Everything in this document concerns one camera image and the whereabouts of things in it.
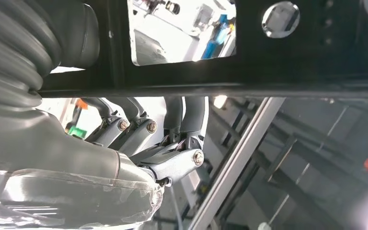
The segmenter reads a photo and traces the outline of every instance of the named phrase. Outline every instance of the robotic hand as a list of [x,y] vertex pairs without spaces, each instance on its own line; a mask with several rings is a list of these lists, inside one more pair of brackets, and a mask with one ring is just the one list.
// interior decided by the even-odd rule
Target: robotic hand
[[156,132],[157,124],[134,98],[108,98],[123,107],[131,124],[121,130],[118,117],[102,99],[84,99],[98,108],[103,124],[86,141],[125,153],[137,166],[146,169],[163,186],[179,181],[204,161],[202,147],[208,120],[206,97],[165,97],[164,139],[156,146],[138,153]]
[[124,119],[101,99],[85,99],[103,118],[92,142],[34,109],[41,103],[35,91],[53,68],[95,64],[98,33],[93,9],[80,0],[0,0],[0,228],[131,229],[160,207],[166,180],[202,163],[207,103],[201,123],[187,109],[180,128],[166,126],[168,137],[152,148],[158,151],[136,155],[156,128],[140,109]]
[[163,141],[131,157],[170,186],[204,162],[202,147],[208,120],[207,97],[167,98]]

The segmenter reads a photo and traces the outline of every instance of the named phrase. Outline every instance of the screw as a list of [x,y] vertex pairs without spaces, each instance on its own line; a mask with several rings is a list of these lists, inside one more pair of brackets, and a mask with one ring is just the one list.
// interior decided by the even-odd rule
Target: screw
[[202,154],[201,151],[195,152],[194,162],[196,166],[200,166],[202,163],[204,163],[204,154]]
[[330,27],[332,25],[332,19],[327,19],[324,21],[324,27],[327,28],[327,27]]
[[334,6],[333,4],[334,4],[333,0],[327,0],[325,3],[325,7],[329,9]]
[[148,125],[147,125],[147,131],[149,132],[149,133],[154,133],[154,132],[156,132],[156,130],[157,130],[157,123],[156,122],[154,122],[154,121],[150,121],[149,123],[148,123]]
[[129,124],[126,120],[122,120],[119,122],[118,126],[121,131],[124,131],[129,126]]

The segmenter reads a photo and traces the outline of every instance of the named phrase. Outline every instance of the rectangular opening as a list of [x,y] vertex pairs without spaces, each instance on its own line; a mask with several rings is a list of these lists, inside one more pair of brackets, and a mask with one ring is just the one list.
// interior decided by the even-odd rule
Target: rectangular opening
[[235,51],[232,0],[129,0],[128,4],[135,65],[227,57]]

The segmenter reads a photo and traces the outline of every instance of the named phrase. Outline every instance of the metal rail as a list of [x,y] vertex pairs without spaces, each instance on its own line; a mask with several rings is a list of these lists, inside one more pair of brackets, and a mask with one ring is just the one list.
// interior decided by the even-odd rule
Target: metal rail
[[245,130],[230,158],[220,171],[211,190],[190,224],[190,230],[203,230],[211,223],[214,215],[233,187],[248,159],[256,149],[267,128],[273,121],[284,98],[265,98],[255,117]]

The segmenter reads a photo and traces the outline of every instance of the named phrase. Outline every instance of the metal bracket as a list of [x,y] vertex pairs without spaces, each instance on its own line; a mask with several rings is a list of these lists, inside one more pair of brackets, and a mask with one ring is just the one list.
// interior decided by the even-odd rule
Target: metal bracket
[[172,183],[179,181],[198,168],[204,162],[204,154],[199,149],[190,149],[182,152],[159,152],[139,164],[149,167],[156,179],[170,178]]
[[141,123],[137,129],[129,131],[128,135],[130,135],[124,139],[123,145],[118,150],[128,157],[137,154],[148,142],[150,137],[153,136],[156,130],[157,123],[151,119],[147,119]]
[[95,133],[94,136],[90,136],[89,141],[101,144],[107,148],[123,133],[128,126],[129,122],[127,120],[118,118],[107,128],[102,130],[99,128],[99,133]]

